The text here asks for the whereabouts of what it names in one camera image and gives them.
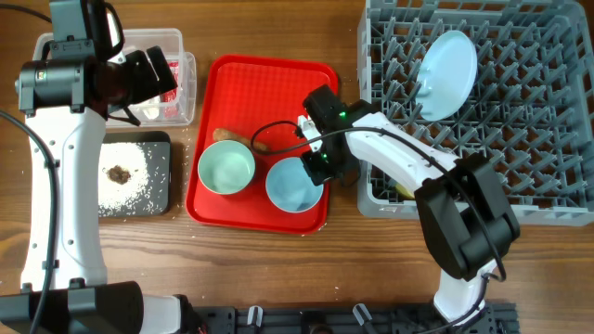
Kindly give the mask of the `brown food scrap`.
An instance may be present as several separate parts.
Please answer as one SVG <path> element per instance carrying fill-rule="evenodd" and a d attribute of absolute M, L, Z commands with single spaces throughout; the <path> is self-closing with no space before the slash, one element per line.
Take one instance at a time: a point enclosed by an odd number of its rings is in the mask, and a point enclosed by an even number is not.
<path fill-rule="evenodd" d="M 124 169 L 120 165 L 115 165 L 107 171 L 107 177 L 111 182 L 124 185 L 131 178 L 131 174 L 128 170 Z"/>

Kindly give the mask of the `mint green bowl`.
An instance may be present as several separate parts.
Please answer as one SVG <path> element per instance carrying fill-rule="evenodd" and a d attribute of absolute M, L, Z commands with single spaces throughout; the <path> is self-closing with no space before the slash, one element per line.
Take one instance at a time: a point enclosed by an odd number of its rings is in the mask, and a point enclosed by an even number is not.
<path fill-rule="evenodd" d="M 252 181 L 256 162 L 246 146 L 223 140 L 202 152 L 197 167 L 199 179 L 208 190 L 218 195 L 232 195 Z"/>

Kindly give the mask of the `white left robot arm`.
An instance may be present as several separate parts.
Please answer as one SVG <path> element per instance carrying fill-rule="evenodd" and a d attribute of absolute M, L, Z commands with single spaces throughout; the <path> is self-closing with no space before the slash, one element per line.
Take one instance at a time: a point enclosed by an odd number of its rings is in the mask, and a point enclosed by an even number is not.
<path fill-rule="evenodd" d="M 1 300 L 19 333 L 190 333 L 200 324 L 182 295 L 150 296 L 109 283 L 98 231 L 98 164 L 108 120 L 137 124 L 132 105 L 174 90 L 161 49 L 123 53 L 105 1 L 54 1 L 43 57 L 15 86 L 30 139 L 32 225 L 20 291 Z"/>

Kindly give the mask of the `light blue grey bowl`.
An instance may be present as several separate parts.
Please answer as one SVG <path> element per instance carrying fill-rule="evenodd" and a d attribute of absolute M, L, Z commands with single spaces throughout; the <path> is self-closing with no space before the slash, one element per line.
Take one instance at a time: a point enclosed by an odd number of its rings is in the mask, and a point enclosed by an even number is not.
<path fill-rule="evenodd" d="M 313 183 L 300 158 L 290 157 L 271 167 L 265 179 L 265 191 L 280 210 L 301 213 L 318 204 L 324 187 Z"/>

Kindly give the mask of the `red ketchup packet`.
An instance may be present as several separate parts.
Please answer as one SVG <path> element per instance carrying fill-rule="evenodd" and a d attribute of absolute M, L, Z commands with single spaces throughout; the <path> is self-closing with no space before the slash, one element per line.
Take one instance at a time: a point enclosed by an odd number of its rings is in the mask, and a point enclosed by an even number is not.
<path fill-rule="evenodd" d="M 171 61 L 168 63 L 169 68 L 174 76 L 175 82 L 178 83 L 179 79 L 179 62 L 178 61 Z M 175 105 L 174 101 L 177 98 L 177 89 L 169 91 L 163 95 L 161 95 L 161 101 L 163 103 L 168 103 L 162 112 L 163 117 L 165 119 L 172 119 L 174 116 L 178 114 L 177 106 Z"/>

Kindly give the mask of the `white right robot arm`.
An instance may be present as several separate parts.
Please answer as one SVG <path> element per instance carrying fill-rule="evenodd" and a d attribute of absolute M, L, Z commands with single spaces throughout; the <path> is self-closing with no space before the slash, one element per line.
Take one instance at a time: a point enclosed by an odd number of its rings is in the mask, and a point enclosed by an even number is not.
<path fill-rule="evenodd" d="M 502 258 L 521 234 L 488 159 L 432 148 L 365 100 L 343 104 L 326 85 L 303 107 L 299 127 L 310 148 L 302 162 L 313 183 L 342 178 L 367 161 L 412 192 L 426 247 L 441 268 L 433 306 L 447 328 L 468 324 L 484 308 L 489 281 L 506 279 Z"/>

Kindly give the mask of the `white tissue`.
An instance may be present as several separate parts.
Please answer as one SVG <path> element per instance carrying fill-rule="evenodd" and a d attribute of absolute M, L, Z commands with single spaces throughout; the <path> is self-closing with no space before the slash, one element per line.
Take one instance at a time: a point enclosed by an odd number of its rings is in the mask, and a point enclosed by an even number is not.
<path fill-rule="evenodd" d="M 142 106 L 140 110 L 147 120 L 156 120 L 161 114 L 161 109 L 159 107 Z"/>

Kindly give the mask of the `white cooked rice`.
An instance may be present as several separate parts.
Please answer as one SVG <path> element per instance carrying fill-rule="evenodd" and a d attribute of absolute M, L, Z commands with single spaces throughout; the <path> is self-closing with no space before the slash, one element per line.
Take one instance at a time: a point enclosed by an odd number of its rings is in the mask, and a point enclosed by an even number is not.
<path fill-rule="evenodd" d="M 151 199 L 149 158 L 151 150 L 145 143 L 120 142 L 103 144 L 98 171 L 98 213 L 102 217 L 155 213 Z M 131 178 L 124 185 L 111 182 L 107 171 L 120 165 Z"/>

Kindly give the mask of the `yellow plastic cup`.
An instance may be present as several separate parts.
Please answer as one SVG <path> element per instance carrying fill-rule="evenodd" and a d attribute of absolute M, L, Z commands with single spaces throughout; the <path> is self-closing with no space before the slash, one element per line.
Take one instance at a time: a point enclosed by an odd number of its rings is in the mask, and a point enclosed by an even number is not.
<path fill-rule="evenodd" d="M 394 186 L 394 188 L 395 188 L 396 192 L 405 199 L 414 199 L 415 198 L 413 192 L 407 190 L 404 186 L 402 186 L 400 184 L 396 184 Z"/>

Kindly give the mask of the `light blue round plate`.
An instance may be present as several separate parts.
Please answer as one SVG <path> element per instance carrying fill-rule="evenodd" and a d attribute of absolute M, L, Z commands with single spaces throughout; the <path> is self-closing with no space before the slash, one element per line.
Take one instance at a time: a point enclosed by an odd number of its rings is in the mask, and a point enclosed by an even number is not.
<path fill-rule="evenodd" d="M 460 31 L 438 37 L 420 64 L 415 102 L 420 117 L 437 122 L 452 116 L 467 101 L 477 75 L 477 52 L 470 38 Z"/>

